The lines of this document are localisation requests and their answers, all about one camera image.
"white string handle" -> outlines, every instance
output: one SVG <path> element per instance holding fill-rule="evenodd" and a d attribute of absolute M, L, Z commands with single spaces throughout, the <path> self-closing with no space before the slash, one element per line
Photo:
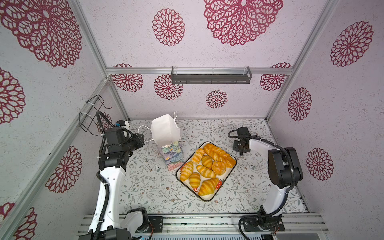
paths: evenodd
<path fill-rule="evenodd" d="M 146 127 L 146 128 L 148 128 L 148 129 L 151 131 L 151 134 L 152 134 L 152 130 L 151 130 L 149 127 L 144 126 L 144 125 L 141 125 L 141 126 L 137 129 L 137 133 L 139 133 L 139 130 L 140 130 L 141 127 Z"/>
<path fill-rule="evenodd" d="M 174 111 L 173 112 L 173 120 L 175 121 L 175 125 L 176 125 L 177 129 L 180 131 L 179 126 L 176 124 L 176 118 L 177 118 L 177 111 Z"/>

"croissant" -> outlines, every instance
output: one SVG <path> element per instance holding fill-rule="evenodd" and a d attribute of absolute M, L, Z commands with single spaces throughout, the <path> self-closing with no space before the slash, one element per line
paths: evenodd
<path fill-rule="evenodd" d="M 226 157 L 230 157 L 223 149 L 216 147 L 212 143 L 208 143 L 204 146 L 204 151 L 209 155 L 213 160 L 222 162 Z"/>
<path fill-rule="evenodd" d="M 204 155 L 204 149 L 202 148 L 199 148 L 196 150 L 195 154 L 193 155 L 193 157 L 191 158 L 191 161 L 194 163 L 194 164 L 199 164 L 200 160 L 201 160 L 201 157 Z"/>
<path fill-rule="evenodd" d="M 204 167 L 203 165 L 197 165 L 196 169 L 201 174 L 201 176 L 203 176 L 203 177 L 207 177 L 207 178 L 215 178 L 216 177 L 216 174 L 212 170 L 209 170 L 208 168 Z"/>
<path fill-rule="evenodd" d="M 212 158 L 210 156 L 204 155 L 201 158 L 201 163 L 203 164 L 204 167 L 211 168 L 213 160 L 212 160 Z"/>
<path fill-rule="evenodd" d="M 200 174 L 197 172 L 192 173 L 189 177 L 189 185 L 191 185 L 194 189 L 198 188 L 200 186 Z"/>
<path fill-rule="evenodd" d="M 214 162 L 212 164 L 212 171 L 217 175 L 223 175 L 226 169 L 224 162 Z"/>
<path fill-rule="evenodd" d="M 180 180 L 185 181 L 191 176 L 193 172 L 193 164 L 191 161 L 187 162 L 184 164 L 183 168 L 181 169 L 181 174 L 180 174 Z"/>
<path fill-rule="evenodd" d="M 212 194 L 215 191 L 216 185 L 219 183 L 218 178 L 212 178 L 205 180 L 200 187 L 200 191 L 198 193 L 199 196 L 204 196 L 208 194 Z"/>
<path fill-rule="evenodd" d="M 233 167 L 236 164 L 236 160 L 229 156 L 224 158 L 224 163 L 226 167 Z"/>

